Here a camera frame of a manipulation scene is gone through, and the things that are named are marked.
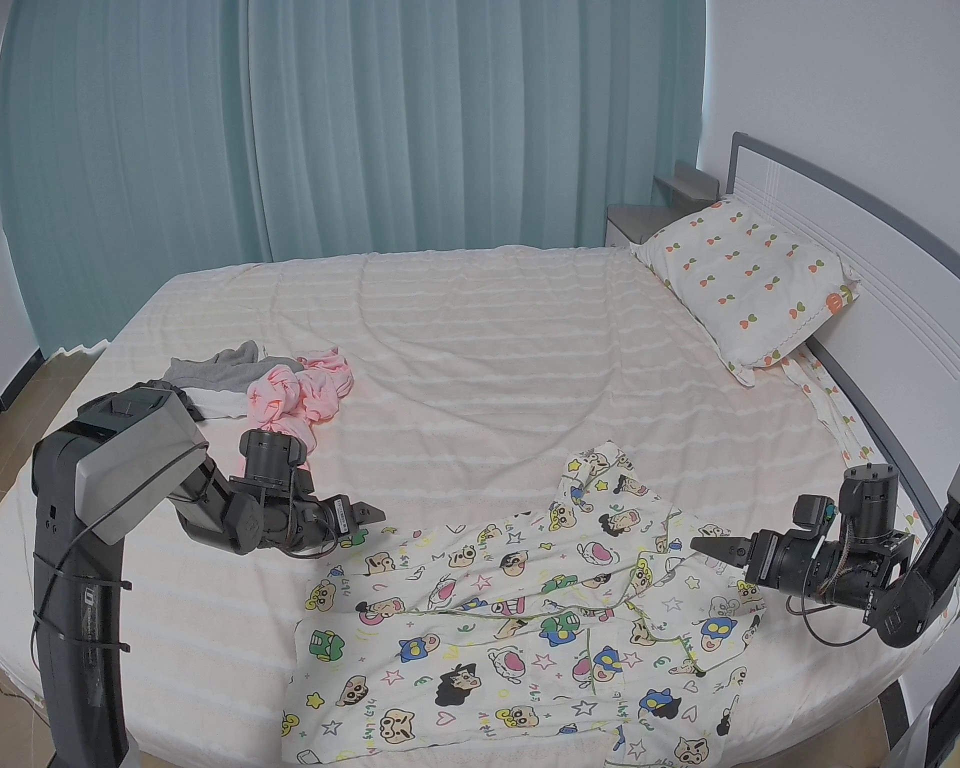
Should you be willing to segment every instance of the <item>pink star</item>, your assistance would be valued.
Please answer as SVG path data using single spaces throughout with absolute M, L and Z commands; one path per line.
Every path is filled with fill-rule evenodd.
M 384 683 L 386 683 L 387 685 L 393 685 L 393 684 L 396 683 L 397 681 L 406 680 L 406 678 L 403 677 L 403 675 L 400 674 L 400 670 L 398 670 L 398 669 L 397 669 L 397 670 L 390 670 L 390 669 L 388 669 L 388 670 L 387 670 L 387 677 L 385 677 L 385 678 L 380 678 L 380 680 L 383 681 Z
M 547 667 L 556 666 L 557 663 L 550 658 L 550 654 L 546 656 L 541 656 L 537 654 L 537 660 L 534 661 L 534 666 L 538 666 L 540 669 L 546 670 Z

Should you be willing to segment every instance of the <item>teal curtain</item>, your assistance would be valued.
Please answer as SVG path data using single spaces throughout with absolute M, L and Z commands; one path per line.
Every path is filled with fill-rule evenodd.
M 603 242 L 694 161 L 704 0 L 17 0 L 0 206 L 45 352 L 171 276 Z

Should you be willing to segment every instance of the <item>headboard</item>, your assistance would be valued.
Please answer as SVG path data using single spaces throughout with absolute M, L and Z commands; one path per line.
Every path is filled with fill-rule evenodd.
M 727 194 L 858 272 L 860 298 L 808 345 L 929 526 L 960 464 L 960 253 L 869 192 L 746 133 L 733 135 Z

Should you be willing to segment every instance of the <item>pillow with heart print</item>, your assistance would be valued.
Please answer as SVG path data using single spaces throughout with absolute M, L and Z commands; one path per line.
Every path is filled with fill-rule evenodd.
M 840 257 L 728 197 L 674 222 L 637 258 L 707 331 L 748 387 L 857 296 Z

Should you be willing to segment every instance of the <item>pink garment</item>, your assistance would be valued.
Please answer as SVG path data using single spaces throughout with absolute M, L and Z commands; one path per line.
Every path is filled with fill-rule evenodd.
M 336 347 L 297 359 L 303 371 L 278 365 L 247 388 L 247 419 L 252 429 L 300 438 L 310 453 L 317 447 L 311 427 L 337 415 L 340 398 L 353 387 L 353 374 Z

